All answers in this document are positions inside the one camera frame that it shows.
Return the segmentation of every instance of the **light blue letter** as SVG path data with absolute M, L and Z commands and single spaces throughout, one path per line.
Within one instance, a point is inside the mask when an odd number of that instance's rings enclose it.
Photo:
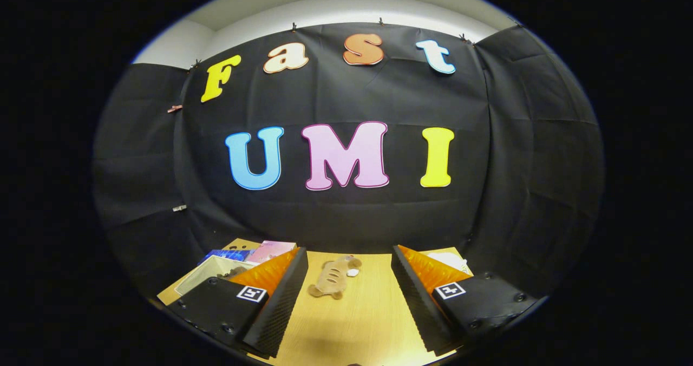
M 231 164 L 231 176 L 238 186 L 248 190 L 265 190 L 274 186 L 282 174 L 282 161 L 279 159 L 279 138 L 284 128 L 268 127 L 258 132 L 258 138 L 265 143 L 265 163 L 267 167 L 262 174 L 253 174 L 248 167 L 246 144 L 250 134 L 236 133 L 228 136 L 224 143 L 228 147 L 228 161 Z
M 426 53 L 426 60 L 428 60 L 428 63 L 434 70 L 446 74 L 455 72 L 455 66 L 446 63 L 443 59 L 443 55 L 449 55 L 450 53 L 447 49 L 438 46 L 438 43 L 433 40 L 426 40 L 419 41 L 416 43 L 416 46 L 423 49 L 423 52 Z

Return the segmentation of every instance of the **pink book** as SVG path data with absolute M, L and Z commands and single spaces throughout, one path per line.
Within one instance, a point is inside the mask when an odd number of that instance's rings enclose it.
M 279 257 L 282 253 L 289 252 L 296 248 L 296 243 L 288 243 L 283 241 L 270 241 L 265 240 L 260 244 L 259 247 L 255 249 L 247 258 L 245 262 L 252 265 L 259 265 L 260 263 L 267 262 L 268 260 Z

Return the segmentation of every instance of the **screw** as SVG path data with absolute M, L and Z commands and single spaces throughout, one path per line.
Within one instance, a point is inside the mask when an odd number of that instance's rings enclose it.
M 233 327 L 226 323 L 221 324 L 221 329 L 223 329 L 228 334 L 233 334 Z

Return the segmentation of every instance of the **stuffed toy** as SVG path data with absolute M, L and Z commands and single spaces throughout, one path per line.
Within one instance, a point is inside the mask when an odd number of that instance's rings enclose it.
M 316 285 L 310 285 L 308 292 L 314 297 L 331 295 L 334 299 L 340 299 L 342 292 L 347 288 L 347 271 L 361 267 L 361 260 L 353 255 L 330 260 L 322 265 L 322 273 Z

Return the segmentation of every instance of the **pink letter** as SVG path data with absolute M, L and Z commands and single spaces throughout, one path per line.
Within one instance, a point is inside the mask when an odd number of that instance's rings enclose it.
M 310 125 L 301 135 L 309 141 L 310 179 L 305 182 L 309 190 L 327 190 L 332 187 L 332 179 L 327 178 L 326 167 L 337 178 L 339 185 L 349 184 L 351 173 L 358 162 L 358 175 L 354 183 L 358 187 L 383 187 L 389 178 L 383 166 L 383 136 L 388 125 L 383 122 L 362 122 L 356 127 L 348 148 L 330 125 Z

